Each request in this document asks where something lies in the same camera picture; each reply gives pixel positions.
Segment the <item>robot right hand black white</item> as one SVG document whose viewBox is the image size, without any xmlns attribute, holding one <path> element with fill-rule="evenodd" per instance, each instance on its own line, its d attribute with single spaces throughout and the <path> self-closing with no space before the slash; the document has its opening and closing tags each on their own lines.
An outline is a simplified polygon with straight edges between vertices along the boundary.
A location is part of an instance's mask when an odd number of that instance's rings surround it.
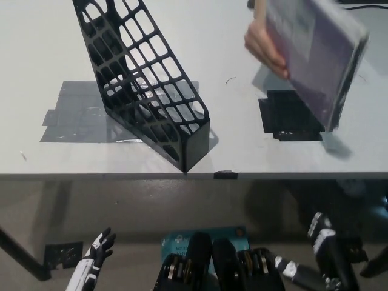
<svg viewBox="0 0 388 291">
<path fill-rule="evenodd" d="M 316 212 L 307 237 L 319 270 L 272 255 L 275 268 L 283 277 L 304 290 L 359 290 L 356 275 L 329 218 Z"/>
</svg>

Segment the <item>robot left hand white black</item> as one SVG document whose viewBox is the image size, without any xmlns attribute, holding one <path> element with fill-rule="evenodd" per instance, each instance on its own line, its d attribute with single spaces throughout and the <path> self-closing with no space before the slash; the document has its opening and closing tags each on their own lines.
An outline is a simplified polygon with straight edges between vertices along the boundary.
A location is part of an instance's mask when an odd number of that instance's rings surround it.
<svg viewBox="0 0 388 291">
<path fill-rule="evenodd" d="M 65 291 L 92 291 L 95 289 L 104 261 L 113 253 L 116 234 L 108 227 L 90 245 L 75 271 Z"/>
</svg>

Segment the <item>person's bare hand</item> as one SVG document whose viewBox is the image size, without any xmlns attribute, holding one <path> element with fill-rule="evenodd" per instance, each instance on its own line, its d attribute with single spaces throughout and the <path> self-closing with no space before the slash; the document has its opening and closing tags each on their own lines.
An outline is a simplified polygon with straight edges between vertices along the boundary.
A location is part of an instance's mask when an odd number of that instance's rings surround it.
<svg viewBox="0 0 388 291">
<path fill-rule="evenodd" d="M 261 64 L 271 69 L 281 79 L 287 79 L 289 73 L 284 57 L 277 51 L 267 30 L 258 19 L 254 19 L 244 35 L 244 46 Z"/>
</svg>

